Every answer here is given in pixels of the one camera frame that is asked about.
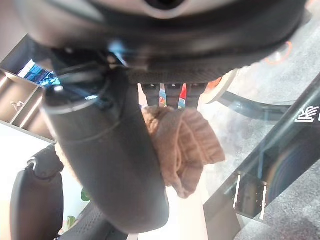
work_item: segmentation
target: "white wall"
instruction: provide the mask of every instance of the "white wall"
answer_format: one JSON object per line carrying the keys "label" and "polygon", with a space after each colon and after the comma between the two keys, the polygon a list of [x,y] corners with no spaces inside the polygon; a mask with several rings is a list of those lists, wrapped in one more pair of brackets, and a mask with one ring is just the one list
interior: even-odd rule
{"label": "white wall", "polygon": [[[48,142],[13,129],[0,122],[0,240],[10,240],[10,200],[18,172],[27,166],[27,161],[34,154],[46,148]],[[77,217],[87,205],[81,201],[82,187],[67,172],[62,172],[64,213]]]}
{"label": "white wall", "polygon": [[14,8],[13,0],[0,0],[0,62],[27,34]]}
{"label": "white wall", "polygon": [[203,203],[207,200],[202,178],[194,194],[181,199],[172,187],[166,188],[170,204],[168,223],[157,230],[141,233],[138,240],[208,240]]}

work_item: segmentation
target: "screw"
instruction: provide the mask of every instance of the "screw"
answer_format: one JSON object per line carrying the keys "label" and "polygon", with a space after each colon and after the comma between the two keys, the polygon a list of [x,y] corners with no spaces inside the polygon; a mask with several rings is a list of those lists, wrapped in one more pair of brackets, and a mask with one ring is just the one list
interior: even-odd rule
{"label": "screw", "polygon": [[112,56],[112,55],[107,56],[107,57],[106,57],[106,60],[107,60],[108,63],[110,63],[110,64],[115,64],[115,63],[117,62],[117,60],[115,59],[115,57]]}
{"label": "screw", "polygon": [[74,53],[74,50],[73,50],[72,48],[70,48],[70,47],[66,47],[66,48],[65,48],[65,52],[66,52],[67,54],[73,54],[73,53]]}

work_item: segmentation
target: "black tube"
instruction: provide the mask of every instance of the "black tube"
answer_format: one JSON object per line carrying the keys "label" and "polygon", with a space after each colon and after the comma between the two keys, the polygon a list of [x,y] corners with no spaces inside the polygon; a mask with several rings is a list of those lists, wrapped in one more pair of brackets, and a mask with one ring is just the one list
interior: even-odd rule
{"label": "black tube", "polygon": [[106,219],[128,234],[158,229],[168,221],[169,205],[137,85],[128,83],[122,69],[103,83],[52,87],[44,109],[72,168]]}

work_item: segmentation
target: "green plant leaf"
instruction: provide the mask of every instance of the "green plant leaf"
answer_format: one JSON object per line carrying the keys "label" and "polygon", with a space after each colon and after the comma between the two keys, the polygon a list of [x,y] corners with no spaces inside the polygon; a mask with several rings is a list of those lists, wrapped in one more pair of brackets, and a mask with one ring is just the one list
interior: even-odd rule
{"label": "green plant leaf", "polygon": [[81,192],[81,200],[84,202],[90,201],[90,195],[86,192],[86,190],[83,188]]}
{"label": "green plant leaf", "polygon": [[76,218],[74,216],[68,216],[68,221],[67,221],[68,229],[72,228],[75,222],[76,222]]}

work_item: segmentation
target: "brown knit glove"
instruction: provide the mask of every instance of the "brown knit glove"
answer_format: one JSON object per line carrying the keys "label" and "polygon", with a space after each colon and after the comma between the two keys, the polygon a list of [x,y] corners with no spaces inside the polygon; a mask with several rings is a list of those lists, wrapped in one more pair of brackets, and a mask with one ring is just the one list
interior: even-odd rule
{"label": "brown knit glove", "polygon": [[186,199],[196,191],[204,165],[225,160],[207,120],[193,108],[146,107],[144,121],[156,150],[166,186]]}

